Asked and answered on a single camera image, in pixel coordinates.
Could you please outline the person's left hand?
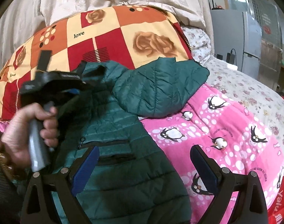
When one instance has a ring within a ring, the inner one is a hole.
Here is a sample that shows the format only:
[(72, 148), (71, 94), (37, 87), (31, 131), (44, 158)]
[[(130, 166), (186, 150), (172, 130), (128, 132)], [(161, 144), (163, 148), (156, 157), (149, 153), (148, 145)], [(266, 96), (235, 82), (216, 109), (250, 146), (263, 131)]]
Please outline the person's left hand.
[(40, 136), (44, 139), (45, 144), (49, 147), (57, 147), (58, 121), (56, 116), (56, 107), (51, 107), (49, 111), (45, 111), (38, 103), (27, 105), (16, 112), (1, 137), (6, 153), (15, 166), (25, 169), (31, 165), (28, 150), (28, 126), (33, 119), (43, 122)]

